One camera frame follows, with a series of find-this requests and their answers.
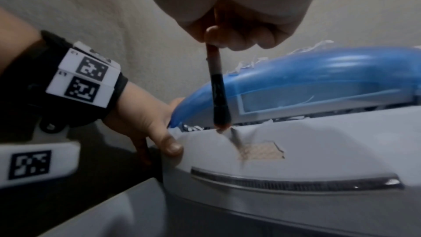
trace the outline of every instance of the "forearm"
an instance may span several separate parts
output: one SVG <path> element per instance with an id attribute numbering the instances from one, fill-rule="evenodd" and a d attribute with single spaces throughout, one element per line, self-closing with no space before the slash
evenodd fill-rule
<path id="1" fill-rule="evenodd" d="M 0 75 L 17 56 L 40 40 L 37 29 L 0 8 Z"/>

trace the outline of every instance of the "person's right hand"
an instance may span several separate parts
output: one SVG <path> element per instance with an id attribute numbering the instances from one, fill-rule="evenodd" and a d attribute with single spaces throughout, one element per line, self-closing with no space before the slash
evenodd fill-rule
<path id="1" fill-rule="evenodd" d="M 290 37 L 312 0 L 155 0 L 194 39 L 219 48 L 273 48 Z"/>

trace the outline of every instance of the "wrist strap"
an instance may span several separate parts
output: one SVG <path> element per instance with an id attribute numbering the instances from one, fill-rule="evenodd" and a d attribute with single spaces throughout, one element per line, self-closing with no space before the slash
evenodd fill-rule
<path id="1" fill-rule="evenodd" d="M 104 118 L 128 82 L 120 65 L 80 42 L 41 35 L 0 77 L 0 99 L 71 127 Z"/>

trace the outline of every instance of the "person's left hand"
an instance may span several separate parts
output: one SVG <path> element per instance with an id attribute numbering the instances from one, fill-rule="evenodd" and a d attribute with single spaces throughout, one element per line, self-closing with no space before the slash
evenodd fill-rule
<path id="1" fill-rule="evenodd" d="M 183 146 L 167 131 L 171 114 L 183 98 L 174 99 L 169 105 L 133 83 L 128 83 L 116 107 L 103 120 L 110 129 L 128 136 L 139 156 L 149 163 L 146 137 L 149 137 L 167 156 L 178 156 Z"/>

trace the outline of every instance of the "hand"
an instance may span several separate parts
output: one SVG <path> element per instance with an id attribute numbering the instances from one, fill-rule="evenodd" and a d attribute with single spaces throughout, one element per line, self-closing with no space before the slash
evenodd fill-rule
<path id="1" fill-rule="evenodd" d="M 194 39 L 220 48 L 273 48 L 290 37 L 312 0 L 155 0 Z"/>
<path id="2" fill-rule="evenodd" d="M 116 107 L 103 121 L 112 130 L 130 137 L 143 161 L 148 161 L 146 137 L 164 154 L 178 156 L 183 152 L 183 146 L 169 134 L 167 125 L 174 108 L 182 100 L 177 98 L 167 105 L 129 82 Z"/>

